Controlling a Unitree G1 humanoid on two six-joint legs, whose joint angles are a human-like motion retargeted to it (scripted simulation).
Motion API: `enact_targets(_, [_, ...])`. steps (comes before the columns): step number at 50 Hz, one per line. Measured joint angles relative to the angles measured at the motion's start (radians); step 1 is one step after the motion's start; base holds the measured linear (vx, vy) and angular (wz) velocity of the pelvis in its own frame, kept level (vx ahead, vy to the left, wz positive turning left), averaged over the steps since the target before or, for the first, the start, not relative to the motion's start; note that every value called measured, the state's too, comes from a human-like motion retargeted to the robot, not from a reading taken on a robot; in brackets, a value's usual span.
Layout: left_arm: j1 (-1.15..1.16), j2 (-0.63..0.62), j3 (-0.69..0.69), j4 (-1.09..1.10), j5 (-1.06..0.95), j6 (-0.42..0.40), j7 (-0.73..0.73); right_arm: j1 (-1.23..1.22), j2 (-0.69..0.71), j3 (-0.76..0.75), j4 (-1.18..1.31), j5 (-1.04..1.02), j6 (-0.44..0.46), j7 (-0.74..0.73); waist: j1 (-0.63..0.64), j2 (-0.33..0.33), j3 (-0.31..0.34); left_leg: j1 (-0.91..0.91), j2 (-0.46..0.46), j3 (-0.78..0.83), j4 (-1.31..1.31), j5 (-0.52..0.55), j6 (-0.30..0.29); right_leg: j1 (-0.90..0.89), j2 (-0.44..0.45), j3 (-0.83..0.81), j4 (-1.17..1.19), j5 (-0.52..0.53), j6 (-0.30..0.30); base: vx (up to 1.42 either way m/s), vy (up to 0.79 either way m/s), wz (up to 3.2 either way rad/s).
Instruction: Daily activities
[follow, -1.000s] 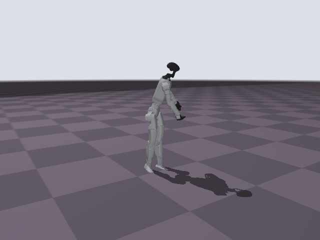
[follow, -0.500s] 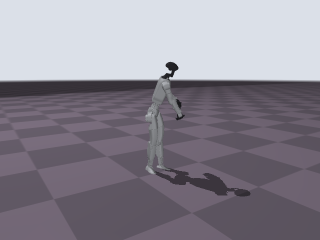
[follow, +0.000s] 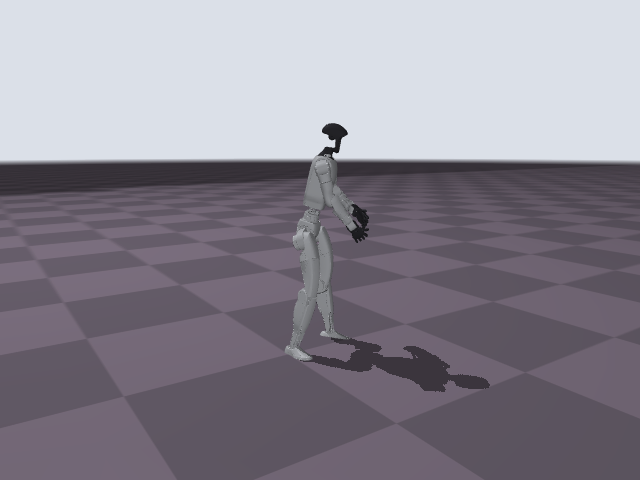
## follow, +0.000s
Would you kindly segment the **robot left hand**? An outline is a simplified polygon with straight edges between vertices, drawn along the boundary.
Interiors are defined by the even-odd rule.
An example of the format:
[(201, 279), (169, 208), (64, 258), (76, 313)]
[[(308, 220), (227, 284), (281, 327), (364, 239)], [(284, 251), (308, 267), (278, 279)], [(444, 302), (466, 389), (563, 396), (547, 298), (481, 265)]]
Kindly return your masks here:
[(369, 219), (369, 216), (366, 214), (367, 210), (360, 209), (356, 204), (352, 204), (352, 207), (354, 208), (354, 210), (351, 215), (357, 217), (359, 223), (361, 223), (362, 225), (362, 228), (360, 230), (364, 230)]

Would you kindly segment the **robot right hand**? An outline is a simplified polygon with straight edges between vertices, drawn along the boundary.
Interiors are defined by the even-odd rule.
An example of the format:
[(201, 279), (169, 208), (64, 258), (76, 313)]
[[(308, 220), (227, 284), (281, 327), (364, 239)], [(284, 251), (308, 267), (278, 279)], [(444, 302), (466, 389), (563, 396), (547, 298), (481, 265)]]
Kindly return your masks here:
[[(364, 240), (364, 236), (368, 237), (367, 233), (365, 233), (364, 231), (369, 231), (369, 228), (364, 229), (364, 230), (360, 230), (361, 227), (358, 226), (358, 224), (353, 220), (353, 222), (355, 223), (355, 225), (357, 226), (356, 229), (354, 229), (353, 231), (350, 231), (348, 229), (348, 227), (346, 226), (346, 228), (349, 230), (350, 233), (352, 233), (352, 237), (353, 239), (355, 239), (356, 243), (358, 243), (358, 240), (361, 242), (361, 238)], [(358, 240), (357, 240), (358, 239)]]

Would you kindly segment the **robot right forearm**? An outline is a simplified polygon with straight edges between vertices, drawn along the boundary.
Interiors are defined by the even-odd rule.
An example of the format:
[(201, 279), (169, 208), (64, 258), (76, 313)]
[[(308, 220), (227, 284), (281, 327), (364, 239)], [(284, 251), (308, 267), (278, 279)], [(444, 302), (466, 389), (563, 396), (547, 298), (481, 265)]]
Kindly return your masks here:
[(333, 196), (331, 199), (331, 204), (333, 206), (333, 214), (337, 216), (340, 220), (342, 220), (343, 224), (348, 227), (350, 231), (353, 231), (357, 228), (350, 214), (345, 210), (340, 198), (338, 196)]

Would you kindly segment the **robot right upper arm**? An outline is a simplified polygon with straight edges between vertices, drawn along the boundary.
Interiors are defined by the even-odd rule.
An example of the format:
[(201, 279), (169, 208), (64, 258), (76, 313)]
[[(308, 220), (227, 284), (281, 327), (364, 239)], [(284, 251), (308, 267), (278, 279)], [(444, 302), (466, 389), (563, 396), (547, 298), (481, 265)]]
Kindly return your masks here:
[(333, 196), (333, 183), (331, 179), (331, 169), (329, 162), (326, 160), (317, 161), (314, 165), (316, 175), (319, 179), (324, 202), (327, 207), (333, 208), (331, 199)]

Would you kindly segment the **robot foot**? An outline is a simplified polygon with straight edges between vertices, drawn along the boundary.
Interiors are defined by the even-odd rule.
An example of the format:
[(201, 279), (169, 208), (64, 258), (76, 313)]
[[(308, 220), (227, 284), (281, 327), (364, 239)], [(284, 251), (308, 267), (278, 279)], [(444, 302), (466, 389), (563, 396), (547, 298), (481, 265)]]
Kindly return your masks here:
[(313, 359), (312, 355), (305, 352), (300, 346), (290, 349), (290, 345), (288, 345), (284, 352), (297, 360), (308, 361)]
[[(338, 338), (338, 339), (351, 339), (347, 336), (344, 336), (340, 333), (338, 333), (337, 331), (334, 331), (333, 333), (329, 333), (329, 331), (327, 331), (328, 333), (326, 333), (326, 331), (322, 331), (320, 333), (321, 336), (326, 336), (326, 337), (332, 337), (332, 338)], [(331, 330), (330, 330), (331, 332)]]

